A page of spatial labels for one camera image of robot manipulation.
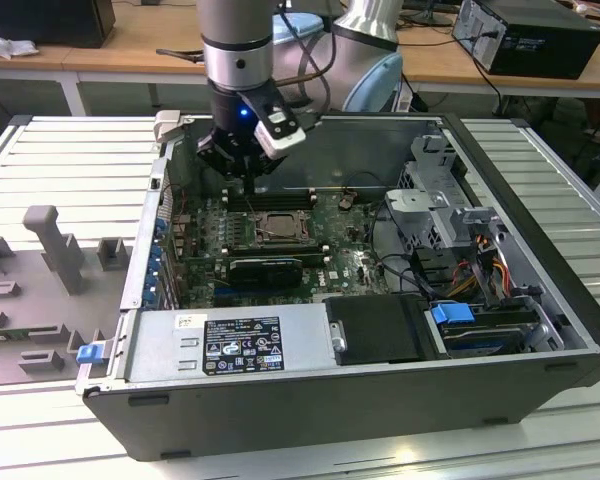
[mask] floor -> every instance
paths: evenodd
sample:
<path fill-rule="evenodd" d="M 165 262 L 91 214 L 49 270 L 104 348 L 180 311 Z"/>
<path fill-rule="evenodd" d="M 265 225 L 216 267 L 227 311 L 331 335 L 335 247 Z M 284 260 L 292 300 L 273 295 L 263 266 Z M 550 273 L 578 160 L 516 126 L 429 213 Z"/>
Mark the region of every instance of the floor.
<path fill-rule="evenodd" d="M 148 89 L 142 84 L 86 83 L 84 95 L 93 115 L 152 115 Z M 207 112 L 204 86 L 159 85 L 162 108 L 187 112 Z M 463 118 L 490 118 L 494 99 L 485 95 L 429 93 L 422 95 L 432 112 L 454 112 Z M 531 120 L 545 100 L 526 98 L 513 101 L 508 115 Z M 11 115 L 69 115 L 62 91 L 54 82 L 0 80 L 0 133 Z M 545 141 L 592 186 L 600 181 L 600 171 L 589 172 L 588 165 L 600 147 L 588 142 L 582 130 L 586 123 L 584 107 L 577 99 L 560 99 L 552 119 L 537 129 Z"/>

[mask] power cable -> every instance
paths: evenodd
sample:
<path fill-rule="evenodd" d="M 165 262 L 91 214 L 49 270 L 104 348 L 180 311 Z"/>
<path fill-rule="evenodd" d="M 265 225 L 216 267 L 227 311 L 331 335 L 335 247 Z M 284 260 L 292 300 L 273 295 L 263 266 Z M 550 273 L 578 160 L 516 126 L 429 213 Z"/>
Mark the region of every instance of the power cable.
<path fill-rule="evenodd" d="M 471 59 L 473 60 L 473 64 L 476 66 L 476 70 L 478 70 L 478 73 L 480 74 L 480 76 L 484 79 L 485 82 L 487 82 L 489 84 L 489 86 L 493 89 L 493 91 L 496 92 L 496 95 L 498 95 L 498 111 L 496 112 L 496 116 L 500 117 L 504 114 L 504 112 L 502 111 L 502 95 L 500 94 L 500 90 L 498 90 L 496 88 L 496 86 L 493 83 L 491 83 L 491 80 L 489 80 L 487 78 L 487 76 L 482 72 L 482 67 L 480 66 L 480 64 L 478 63 L 478 61 L 476 60 L 476 57 L 475 57 L 475 49 L 476 49 L 476 45 L 478 44 L 478 40 L 482 37 L 495 38 L 495 37 L 497 37 L 497 35 L 498 35 L 498 32 L 487 32 L 487 33 L 480 34 L 478 36 L 478 38 L 476 38 L 473 41 L 473 44 L 471 45 Z"/>
<path fill-rule="evenodd" d="M 287 18 L 287 14 L 285 13 L 284 8 L 279 8 L 278 14 L 280 15 L 280 18 L 286 25 L 289 32 L 291 32 L 291 35 L 293 36 L 294 40 L 296 41 L 296 43 L 302 50 L 302 53 L 304 53 L 304 55 L 306 55 L 306 57 L 309 59 L 309 63 L 311 64 L 313 69 L 316 72 L 320 71 L 320 67 L 318 67 L 318 64 L 316 63 L 313 56 L 311 55 L 311 52 L 309 51 L 307 46 L 304 44 L 304 42 L 298 35 L 298 32 L 296 31 L 296 29 L 293 28 L 293 25 L 291 25 L 291 22 Z M 324 86 L 325 99 L 324 99 L 324 103 L 322 104 L 322 108 L 320 109 L 320 113 L 318 114 L 318 119 L 322 118 L 322 116 L 329 111 L 329 105 L 331 105 L 331 87 L 329 86 L 329 82 L 327 82 L 327 79 L 324 78 L 324 75 L 320 75 L 319 78 L 320 78 L 320 81 L 322 82 L 322 85 Z"/>
<path fill-rule="evenodd" d="M 288 85 L 296 85 L 298 83 L 308 82 L 315 78 L 321 77 L 325 73 L 327 73 L 329 70 L 331 70 L 331 67 L 333 67 L 333 65 L 336 63 L 336 54 L 337 54 L 337 49 L 338 49 L 337 43 L 338 42 L 337 42 L 336 34 L 333 32 L 333 20 L 332 20 L 333 11 L 331 9 L 331 3 L 329 2 L 329 0 L 326 0 L 326 4 L 327 4 L 327 13 L 328 13 L 326 21 L 329 22 L 329 30 L 331 31 L 331 59 L 329 60 L 329 63 L 327 63 L 327 65 L 322 70 L 318 70 L 318 71 L 310 73 L 310 74 L 298 75 L 296 77 L 290 77 L 290 78 L 284 78 L 282 80 L 277 80 L 276 81 L 277 87 L 286 87 Z"/>

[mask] black computer case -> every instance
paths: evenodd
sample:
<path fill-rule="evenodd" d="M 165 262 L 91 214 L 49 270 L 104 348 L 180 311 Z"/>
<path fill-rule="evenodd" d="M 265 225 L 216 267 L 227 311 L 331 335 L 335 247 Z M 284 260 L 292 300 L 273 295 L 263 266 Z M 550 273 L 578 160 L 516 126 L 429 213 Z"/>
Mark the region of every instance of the black computer case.
<path fill-rule="evenodd" d="M 492 75 L 577 79 L 600 27 L 553 0 L 464 0 L 453 36 Z"/>
<path fill-rule="evenodd" d="M 0 37 L 99 48 L 116 21 L 111 0 L 0 0 Z"/>

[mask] motherboard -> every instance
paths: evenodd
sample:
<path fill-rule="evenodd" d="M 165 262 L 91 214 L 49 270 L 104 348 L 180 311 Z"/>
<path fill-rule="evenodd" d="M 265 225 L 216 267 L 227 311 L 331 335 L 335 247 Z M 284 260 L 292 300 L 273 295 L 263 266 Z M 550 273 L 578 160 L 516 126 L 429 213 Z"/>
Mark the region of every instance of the motherboard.
<path fill-rule="evenodd" d="M 203 200 L 174 219 L 180 308 L 389 293 L 369 245 L 378 205 L 341 191 Z"/>

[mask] paper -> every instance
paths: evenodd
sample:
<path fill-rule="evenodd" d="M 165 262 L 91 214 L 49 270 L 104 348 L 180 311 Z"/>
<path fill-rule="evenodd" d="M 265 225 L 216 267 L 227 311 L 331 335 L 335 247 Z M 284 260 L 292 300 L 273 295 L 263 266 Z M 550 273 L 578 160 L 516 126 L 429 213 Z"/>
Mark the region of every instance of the paper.
<path fill-rule="evenodd" d="M 0 57 L 11 60 L 11 57 L 20 57 L 24 55 L 35 55 L 39 53 L 36 50 L 35 43 L 29 40 L 7 40 L 0 37 Z"/>

